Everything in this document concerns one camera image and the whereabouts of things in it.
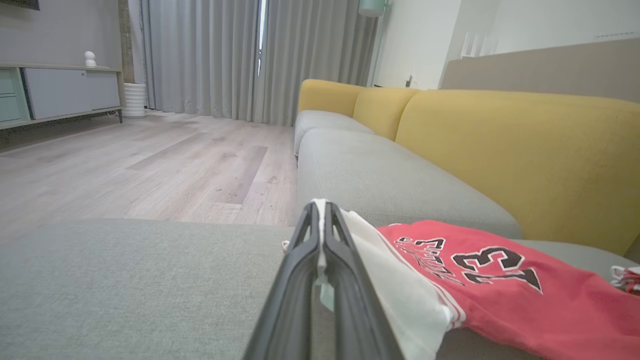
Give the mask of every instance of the beige partition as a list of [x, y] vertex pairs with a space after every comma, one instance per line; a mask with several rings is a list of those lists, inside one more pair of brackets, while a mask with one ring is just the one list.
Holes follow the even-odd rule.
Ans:
[[640, 38], [450, 61], [443, 89], [613, 97], [640, 102]]

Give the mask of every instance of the yellow cushion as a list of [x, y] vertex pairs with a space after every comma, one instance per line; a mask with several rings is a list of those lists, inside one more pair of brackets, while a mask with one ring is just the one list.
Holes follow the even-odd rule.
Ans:
[[307, 79], [300, 85], [298, 112], [323, 110], [353, 117], [353, 108], [362, 86]]
[[571, 95], [433, 90], [396, 142], [510, 212], [526, 238], [624, 254], [640, 233], [640, 105]]
[[411, 88], [366, 88], [358, 95], [353, 118], [390, 140], [396, 139], [406, 103], [420, 90]]

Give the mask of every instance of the gray sofa cushion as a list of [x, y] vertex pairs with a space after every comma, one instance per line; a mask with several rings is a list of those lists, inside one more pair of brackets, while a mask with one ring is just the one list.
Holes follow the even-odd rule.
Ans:
[[[115, 219], [38, 229], [0, 246], [0, 359], [239, 359], [292, 231]], [[599, 274], [637, 266], [519, 241]], [[333, 313], [317, 294], [312, 310], [312, 358], [332, 359]], [[445, 335], [438, 359], [472, 358], [533, 357], [464, 329]]]
[[355, 210], [373, 226], [433, 219], [522, 237], [516, 220], [491, 199], [376, 135], [309, 131], [298, 158], [298, 207], [313, 198]]
[[373, 134], [373, 130], [343, 114], [320, 110], [301, 111], [296, 118], [293, 139], [293, 153], [295, 155], [298, 155], [298, 148], [300, 148], [300, 142], [305, 134], [309, 130], [317, 128], [342, 129]]

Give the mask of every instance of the white planter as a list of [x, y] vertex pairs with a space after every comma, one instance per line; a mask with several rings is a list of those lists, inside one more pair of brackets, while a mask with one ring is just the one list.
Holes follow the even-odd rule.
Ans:
[[145, 84], [124, 83], [125, 108], [122, 116], [129, 118], [145, 117]]

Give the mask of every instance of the television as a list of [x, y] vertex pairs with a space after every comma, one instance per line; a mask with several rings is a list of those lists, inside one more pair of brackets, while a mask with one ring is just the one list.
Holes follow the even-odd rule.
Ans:
[[39, 10], [39, 0], [0, 0], [0, 3], [19, 6], [21, 8], [27, 8], [32, 10]]

